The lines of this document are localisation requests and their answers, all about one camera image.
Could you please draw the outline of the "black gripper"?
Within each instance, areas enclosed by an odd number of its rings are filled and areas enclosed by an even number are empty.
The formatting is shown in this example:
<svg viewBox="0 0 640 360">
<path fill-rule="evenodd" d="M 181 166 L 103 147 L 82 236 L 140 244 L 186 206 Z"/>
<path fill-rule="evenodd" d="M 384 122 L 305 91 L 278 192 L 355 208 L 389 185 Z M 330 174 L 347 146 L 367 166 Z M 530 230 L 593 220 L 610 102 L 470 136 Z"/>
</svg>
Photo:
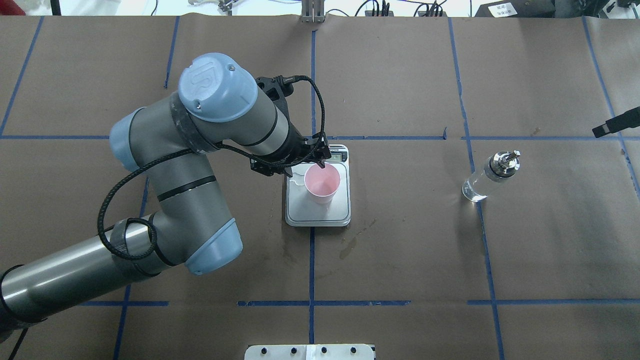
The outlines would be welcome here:
<svg viewBox="0 0 640 360">
<path fill-rule="evenodd" d="M 312 137 L 302 137 L 297 131 L 290 132 L 285 143 L 274 153 L 258 155 L 258 160 L 250 160 L 250 169 L 256 173 L 270 177 L 284 174 L 293 177 L 293 167 L 302 163 L 317 164 L 321 169 L 330 159 L 330 148 L 326 146 L 326 134 L 323 131 Z"/>
</svg>

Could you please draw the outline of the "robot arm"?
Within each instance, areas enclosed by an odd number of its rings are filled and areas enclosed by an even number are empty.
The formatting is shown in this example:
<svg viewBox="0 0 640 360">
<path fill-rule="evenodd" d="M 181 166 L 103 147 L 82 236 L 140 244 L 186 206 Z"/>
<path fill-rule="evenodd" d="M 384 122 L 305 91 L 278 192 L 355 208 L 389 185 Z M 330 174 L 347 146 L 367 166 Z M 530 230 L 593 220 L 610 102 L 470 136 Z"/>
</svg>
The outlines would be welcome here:
<svg viewBox="0 0 640 360">
<path fill-rule="evenodd" d="M 226 266 L 243 242 L 208 155 L 291 177 L 328 163 L 325 124 L 310 75 L 256 77 L 230 55 L 195 57 L 174 92 L 110 130 L 127 173 L 99 205 L 94 236 L 1 274 L 1 340 L 178 265 L 196 276 Z"/>
</svg>

